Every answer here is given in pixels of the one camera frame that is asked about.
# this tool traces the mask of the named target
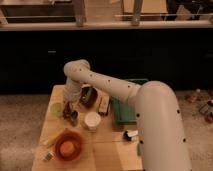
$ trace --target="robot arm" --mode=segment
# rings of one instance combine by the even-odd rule
[[[164,83],[137,85],[90,71],[86,60],[64,66],[68,77],[64,98],[74,102],[88,83],[135,109],[145,171],[192,171],[180,108],[174,92]]]

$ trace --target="green tray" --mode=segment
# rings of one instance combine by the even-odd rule
[[[137,84],[144,84],[148,80],[147,79],[128,79],[128,81],[137,83]],[[135,112],[134,109],[128,106],[125,103],[113,98],[112,99],[112,109],[114,111],[114,119],[118,125],[124,124],[135,124]]]

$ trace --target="white cup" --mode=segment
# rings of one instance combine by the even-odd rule
[[[86,114],[84,122],[90,131],[95,132],[101,122],[101,117],[97,112],[89,112]]]

